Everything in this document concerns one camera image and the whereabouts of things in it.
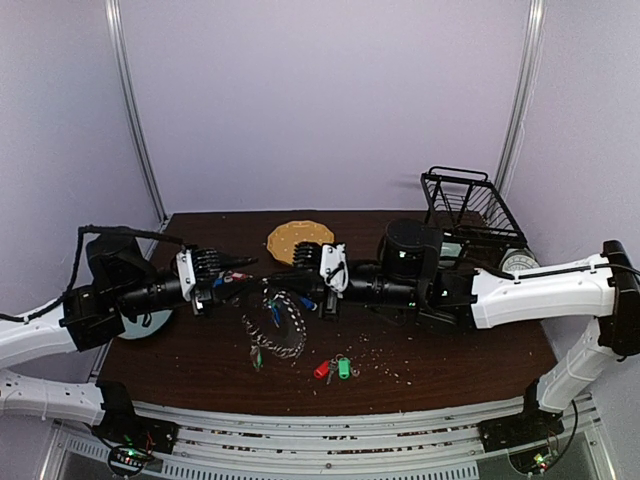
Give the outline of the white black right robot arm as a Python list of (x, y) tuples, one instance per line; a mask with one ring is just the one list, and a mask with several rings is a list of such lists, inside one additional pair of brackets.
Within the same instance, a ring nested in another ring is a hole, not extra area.
[(300, 242), (294, 265), (265, 279), (333, 314), (339, 302), (415, 312), (433, 331), (476, 330), (525, 320), (587, 316), (580, 340), (526, 390), (513, 419), (519, 440), (535, 440), (613, 362), (639, 352), (639, 272), (618, 241), (585, 259), (504, 271), (469, 259), (442, 266), (444, 233), (409, 218), (390, 221), (374, 263), (350, 260), (343, 243)]

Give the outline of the key with green tag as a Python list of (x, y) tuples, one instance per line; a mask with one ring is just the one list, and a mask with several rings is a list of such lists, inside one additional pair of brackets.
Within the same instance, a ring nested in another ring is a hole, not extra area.
[(263, 357), (261, 349), (257, 345), (253, 345), (250, 349), (250, 358), (252, 366), (256, 372), (259, 372), (263, 367)]
[(352, 365), (348, 357), (340, 357), (337, 359), (337, 374), (341, 380), (347, 380), (359, 377), (360, 371)]

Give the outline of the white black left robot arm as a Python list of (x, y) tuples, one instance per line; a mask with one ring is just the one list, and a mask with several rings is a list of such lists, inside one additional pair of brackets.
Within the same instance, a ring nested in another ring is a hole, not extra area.
[(140, 339), (161, 329), (176, 308), (209, 313), (243, 283), (237, 268), (256, 263), (180, 239), (127, 229), (92, 231), (80, 241), (92, 280), (68, 284), (56, 299), (1, 317), (1, 412), (106, 427), (123, 444), (144, 433), (126, 387), (118, 382), (64, 383), (25, 377), (13, 366), (50, 355), (84, 352), (116, 337)]

